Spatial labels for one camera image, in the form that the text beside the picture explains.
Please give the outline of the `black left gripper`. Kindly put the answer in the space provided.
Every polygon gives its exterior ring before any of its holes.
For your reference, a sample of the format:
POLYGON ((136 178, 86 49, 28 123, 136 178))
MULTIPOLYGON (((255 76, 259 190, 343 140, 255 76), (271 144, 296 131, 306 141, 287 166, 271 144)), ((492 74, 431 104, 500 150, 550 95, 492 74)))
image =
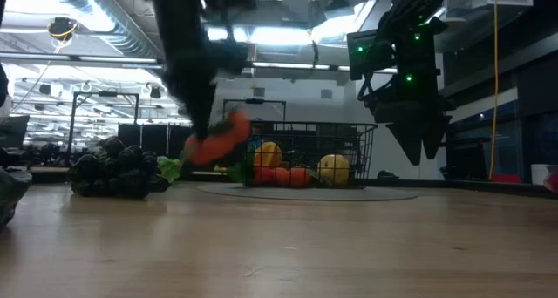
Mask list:
POLYGON ((214 104, 216 67, 208 49, 174 49, 167 53, 167 88, 184 102, 198 140, 208 136, 214 104))

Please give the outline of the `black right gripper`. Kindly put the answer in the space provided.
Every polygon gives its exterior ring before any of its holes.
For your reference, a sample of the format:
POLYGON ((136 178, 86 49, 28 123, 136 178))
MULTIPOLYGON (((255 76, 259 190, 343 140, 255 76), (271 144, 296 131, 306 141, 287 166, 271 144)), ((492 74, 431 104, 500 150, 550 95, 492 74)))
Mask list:
POLYGON ((450 123, 455 106, 439 95, 434 36, 448 27, 434 18, 428 23, 407 26, 390 35, 386 41, 376 42, 382 52, 377 67, 381 70, 394 66, 397 73, 375 89, 371 85, 373 74, 365 75, 364 105, 370 109, 378 123, 390 123, 391 131, 413 166, 421 160, 422 140, 425 156, 434 159, 450 123), (422 134, 421 126, 404 120, 418 119, 430 122, 422 134))

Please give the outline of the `orange carrot with greens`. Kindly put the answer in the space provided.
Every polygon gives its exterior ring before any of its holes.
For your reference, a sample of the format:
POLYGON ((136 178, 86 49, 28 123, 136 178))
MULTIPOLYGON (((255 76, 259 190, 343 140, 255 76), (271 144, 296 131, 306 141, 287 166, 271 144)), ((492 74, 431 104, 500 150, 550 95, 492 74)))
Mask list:
POLYGON ((180 160, 194 166, 205 166, 221 159, 243 144, 251 133, 247 113, 235 110, 222 121, 210 126, 208 135, 198 139, 189 137, 184 145, 180 160))

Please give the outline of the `green leafy lettuce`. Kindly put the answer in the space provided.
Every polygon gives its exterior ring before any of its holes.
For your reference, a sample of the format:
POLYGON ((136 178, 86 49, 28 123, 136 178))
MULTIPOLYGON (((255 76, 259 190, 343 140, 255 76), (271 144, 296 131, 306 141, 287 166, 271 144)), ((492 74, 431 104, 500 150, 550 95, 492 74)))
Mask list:
POLYGON ((182 161, 180 159, 169 159, 164 156, 158 157, 158 168, 160 175, 172 184, 180 177, 182 161))

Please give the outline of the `dark grape bunch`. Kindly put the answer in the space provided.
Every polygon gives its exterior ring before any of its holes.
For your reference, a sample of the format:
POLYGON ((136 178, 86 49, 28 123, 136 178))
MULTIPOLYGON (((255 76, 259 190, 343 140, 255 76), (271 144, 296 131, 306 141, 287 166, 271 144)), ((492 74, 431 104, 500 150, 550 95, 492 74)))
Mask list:
POLYGON ((118 197, 143 200, 163 193, 171 184, 160 175, 155 152, 138 145, 125 146, 110 137, 97 154, 86 153, 67 173, 71 189, 83 197, 118 197))

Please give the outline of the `orange carrot with green top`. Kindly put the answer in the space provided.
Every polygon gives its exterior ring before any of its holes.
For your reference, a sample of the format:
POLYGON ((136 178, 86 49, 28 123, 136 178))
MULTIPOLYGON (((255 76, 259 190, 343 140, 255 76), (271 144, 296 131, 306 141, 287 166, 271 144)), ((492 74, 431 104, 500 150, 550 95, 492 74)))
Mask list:
POLYGON ((244 186, 304 188, 312 181, 311 170, 304 167, 249 166, 245 162, 228 167, 226 174, 232 181, 244 186))

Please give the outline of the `dark green cucumber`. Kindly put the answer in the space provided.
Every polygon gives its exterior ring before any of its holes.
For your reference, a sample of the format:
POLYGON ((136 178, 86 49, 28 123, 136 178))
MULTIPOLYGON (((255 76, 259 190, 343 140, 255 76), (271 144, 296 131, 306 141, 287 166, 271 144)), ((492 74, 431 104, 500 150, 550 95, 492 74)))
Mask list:
POLYGON ((29 190, 31 183, 32 175, 26 171, 0 168, 0 230, 15 216, 17 203, 29 190))

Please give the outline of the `person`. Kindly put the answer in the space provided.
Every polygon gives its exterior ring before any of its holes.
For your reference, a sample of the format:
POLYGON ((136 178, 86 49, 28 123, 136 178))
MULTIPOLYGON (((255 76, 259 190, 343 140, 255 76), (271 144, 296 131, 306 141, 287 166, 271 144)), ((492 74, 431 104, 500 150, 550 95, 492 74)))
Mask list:
POLYGON ((263 138, 264 123, 260 118, 255 118, 251 121, 251 135, 249 139, 249 147, 253 150, 259 148, 266 140, 263 138))

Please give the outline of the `red box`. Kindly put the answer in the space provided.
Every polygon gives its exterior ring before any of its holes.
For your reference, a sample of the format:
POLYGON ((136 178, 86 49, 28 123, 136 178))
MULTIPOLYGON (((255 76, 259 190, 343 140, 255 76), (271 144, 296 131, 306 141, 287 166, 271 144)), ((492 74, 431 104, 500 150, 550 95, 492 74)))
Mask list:
POLYGON ((517 174, 498 174, 495 173, 491 181, 497 183, 508 183, 508 184, 521 184, 521 177, 517 174))

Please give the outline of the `long ceiling light strip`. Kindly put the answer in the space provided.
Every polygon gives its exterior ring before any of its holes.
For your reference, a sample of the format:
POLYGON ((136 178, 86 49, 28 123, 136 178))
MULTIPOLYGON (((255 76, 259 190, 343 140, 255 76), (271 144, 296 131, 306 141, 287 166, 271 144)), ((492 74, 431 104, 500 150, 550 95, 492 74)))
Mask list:
MULTIPOLYGON (((84 56, 84 55, 65 55, 65 54, 44 54, 44 53, 22 53, 0 51, 0 61, 18 64, 75 64, 75 65, 99 65, 104 67, 116 66, 117 68, 142 68, 142 69, 161 69, 163 61, 157 58, 130 58, 130 57, 104 57, 104 56, 84 56)), ((269 63, 252 62, 246 63, 246 68, 263 69, 282 69, 282 70, 316 70, 316 71, 339 71, 349 72, 350 67, 346 65, 332 64, 296 64, 296 63, 269 63)))

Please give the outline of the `white cup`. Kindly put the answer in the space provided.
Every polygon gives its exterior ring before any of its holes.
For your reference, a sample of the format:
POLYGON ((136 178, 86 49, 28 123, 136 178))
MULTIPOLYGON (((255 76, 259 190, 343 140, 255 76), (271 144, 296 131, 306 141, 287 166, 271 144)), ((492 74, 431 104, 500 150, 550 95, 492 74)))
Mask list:
POLYGON ((531 179, 532 184, 542 186, 544 180, 549 175, 548 165, 545 164, 532 164, 531 165, 531 179))

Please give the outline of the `grey round mat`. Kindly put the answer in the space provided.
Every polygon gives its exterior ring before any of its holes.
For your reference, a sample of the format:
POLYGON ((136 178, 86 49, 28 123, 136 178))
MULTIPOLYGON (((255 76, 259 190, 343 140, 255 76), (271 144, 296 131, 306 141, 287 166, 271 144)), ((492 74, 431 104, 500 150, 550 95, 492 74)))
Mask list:
POLYGON ((387 187, 365 187, 358 189, 296 189, 280 187, 245 187, 241 184, 220 183, 197 186, 196 189, 203 193, 268 200, 388 201, 412 200, 419 196, 416 192, 387 187))

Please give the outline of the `black monitor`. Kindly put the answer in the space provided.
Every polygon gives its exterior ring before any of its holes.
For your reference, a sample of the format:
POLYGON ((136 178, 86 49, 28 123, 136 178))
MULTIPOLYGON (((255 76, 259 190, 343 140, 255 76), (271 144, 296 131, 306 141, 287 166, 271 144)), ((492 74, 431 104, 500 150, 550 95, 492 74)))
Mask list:
POLYGON ((29 115, 0 118, 0 148, 21 147, 29 119, 29 115))

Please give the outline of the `black metal rig frame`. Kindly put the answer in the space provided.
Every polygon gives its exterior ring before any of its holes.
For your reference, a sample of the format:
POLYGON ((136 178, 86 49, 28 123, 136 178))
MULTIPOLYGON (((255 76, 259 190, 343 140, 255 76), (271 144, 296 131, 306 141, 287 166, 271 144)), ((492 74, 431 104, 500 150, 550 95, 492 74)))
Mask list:
POLYGON ((278 122, 286 120, 287 102, 264 98, 225 98, 221 103, 221 118, 232 111, 241 111, 250 121, 278 122))
POLYGON ((138 124, 139 118, 139 106, 140 106, 140 95, 138 93, 122 93, 117 91, 98 91, 98 92, 91 92, 91 91, 75 91, 73 93, 73 100, 71 104, 71 116, 70 116, 70 131, 69 131, 69 139, 68 139, 68 146, 66 148, 66 156, 67 159, 71 157, 72 146, 73 146, 73 133, 74 133, 74 126, 75 126, 75 119, 76 119, 76 110, 82 105, 82 102, 78 103, 78 97, 80 95, 86 95, 84 102, 93 95, 97 95, 104 98, 115 98, 118 96, 122 97, 134 97, 135 103, 133 104, 134 109, 134 117, 133 123, 135 125, 138 124))

